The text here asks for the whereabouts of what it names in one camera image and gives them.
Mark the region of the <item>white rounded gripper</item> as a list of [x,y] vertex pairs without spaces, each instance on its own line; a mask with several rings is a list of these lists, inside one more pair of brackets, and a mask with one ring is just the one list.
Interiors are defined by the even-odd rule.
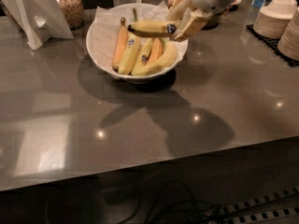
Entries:
[[[207,24],[208,14],[205,11],[221,13],[234,1],[235,0],[172,0],[166,19],[168,21],[178,21],[182,18],[179,23],[179,28],[177,28],[173,34],[172,39],[177,42],[189,39]],[[201,10],[191,10],[192,6]]]

